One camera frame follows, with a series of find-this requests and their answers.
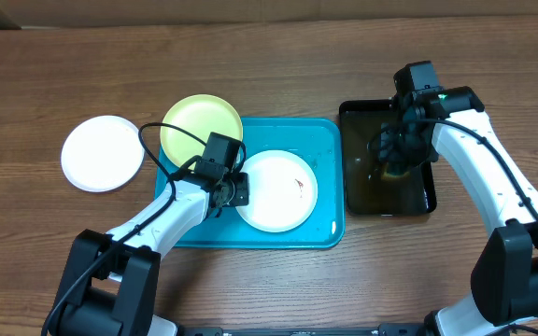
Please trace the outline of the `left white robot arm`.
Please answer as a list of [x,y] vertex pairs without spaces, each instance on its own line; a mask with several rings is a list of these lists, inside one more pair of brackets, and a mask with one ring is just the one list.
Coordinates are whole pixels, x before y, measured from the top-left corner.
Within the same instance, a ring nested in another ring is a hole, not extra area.
[[190,229],[248,204],[245,145],[212,133],[202,155],[168,176],[162,194],[107,233],[74,240],[44,335],[180,335],[154,314],[162,259]]

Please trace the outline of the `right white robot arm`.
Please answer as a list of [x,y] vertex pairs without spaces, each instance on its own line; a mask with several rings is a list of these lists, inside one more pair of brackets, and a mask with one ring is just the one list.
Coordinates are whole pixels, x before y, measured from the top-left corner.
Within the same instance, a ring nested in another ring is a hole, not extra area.
[[420,335],[506,335],[538,319],[538,191],[496,136],[469,87],[446,89],[429,61],[393,77],[397,114],[369,148],[387,175],[402,176],[444,157],[471,196],[488,232],[470,292],[429,313]]

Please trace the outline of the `white plate with red stain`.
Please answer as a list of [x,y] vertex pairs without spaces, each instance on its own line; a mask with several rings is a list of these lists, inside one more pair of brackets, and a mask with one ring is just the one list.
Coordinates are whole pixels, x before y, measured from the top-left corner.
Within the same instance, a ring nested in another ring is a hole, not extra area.
[[98,116],[80,123],[65,139],[61,166],[76,188],[100,193],[130,182],[144,161],[138,129],[128,119]]

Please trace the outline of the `green yellow sponge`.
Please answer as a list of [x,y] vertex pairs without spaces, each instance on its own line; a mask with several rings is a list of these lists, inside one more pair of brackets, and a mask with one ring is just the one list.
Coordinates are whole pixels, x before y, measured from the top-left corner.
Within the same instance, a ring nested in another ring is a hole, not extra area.
[[389,161],[382,163],[380,170],[383,179],[398,179],[407,176],[411,168],[405,163]]

